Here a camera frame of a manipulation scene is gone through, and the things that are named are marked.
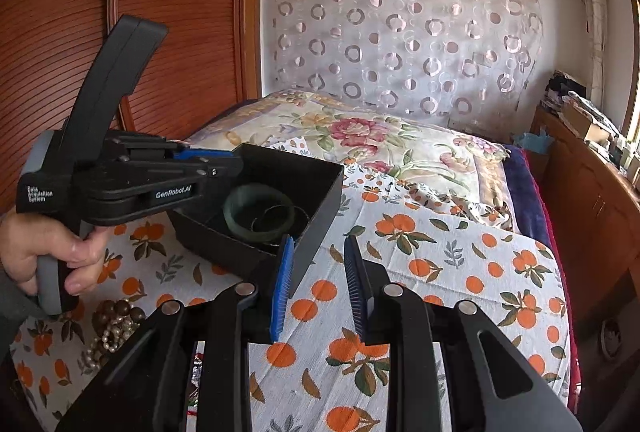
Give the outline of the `left hand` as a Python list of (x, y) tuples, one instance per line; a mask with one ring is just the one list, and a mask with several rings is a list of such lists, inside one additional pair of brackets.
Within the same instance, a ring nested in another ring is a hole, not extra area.
[(96, 226), (81, 239), (58, 221), (12, 209), (1, 222), (2, 269), (26, 295), (35, 296), (37, 259), (52, 256), (72, 270), (65, 289), (78, 296), (98, 285), (104, 250), (112, 235), (110, 227)]

